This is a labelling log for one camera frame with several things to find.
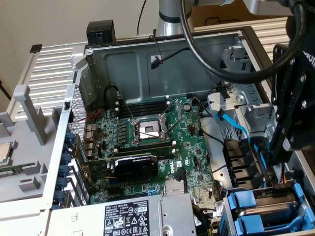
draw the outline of green circuit board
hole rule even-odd
[[[92,179],[94,180],[94,193],[91,195],[90,204],[113,201],[128,196],[164,194],[165,181],[174,179],[177,170],[182,166],[188,172],[188,191],[196,200],[200,207],[213,208],[214,198],[209,198],[209,189],[212,187],[212,176],[202,174],[198,171],[194,157],[200,161],[207,153],[207,147],[203,135],[198,135],[197,106],[192,105],[191,99],[178,97],[178,101],[166,113],[167,128],[170,128],[181,117],[181,121],[167,134],[167,139],[174,140],[176,146],[149,148],[134,152],[123,153],[115,156],[114,149],[134,147],[134,126],[131,118],[116,119],[115,112],[111,110],[101,110],[99,118],[94,120],[94,124],[99,126],[102,132],[97,135],[95,142],[105,141],[106,148],[101,151],[101,156],[96,148],[92,148],[91,160],[86,165],[89,166]],[[184,104],[190,104],[191,110],[185,112]],[[141,145],[154,142],[154,139],[141,141]],[[110,159],[115,160],[121,156],[128,155],[154,155],[157,157],[172,156],[169,159],[158,161],[158,175],[149,180],[118,182],[114,178],[106,179],[106,164]],[[211,171],[210,164],[203,162],[202,169]]]

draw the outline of cpu socket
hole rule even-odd
[[[145,140],[152,140],[152,142],[165,141],[165,120],[165,116],[161,115],[136,119],[134,122],[133,144],[138,145]]]
[[[139,139],[155,139],[154,136],[160,137],[161,127],[158,120],[139,122]]]

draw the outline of warning label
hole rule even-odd
[[[106,206],[104,236],[149,236],[148,206],[148,201]]]

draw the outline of metal bracket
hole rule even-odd
[[[229,71],[249,72],[252,67],[251,59],[242,46],[225,49],[222,60]]]
[[[272,116],[274,107],[271,104],[248,106],[245,111],[245,119],[251,133],[263,132],[267,122]]]

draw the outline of electrical connector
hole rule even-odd
[[[153,70],[153,69],[158,68],[159,65],[162,64],[161,62],[162,62],[162,61],[161,61],[159,58],[155,59],[155,60],[151,63],[151,69]]]
[[[182,181],[183,179],[186,178],[186,174],[187,174],[187,171],[185,170],[185,168],[184,168],[184,167],[180,167],[180,168],[177,170],[177,172],[175,173],[174,178],[175,178],[178,182],[180,182],[180,181]]]

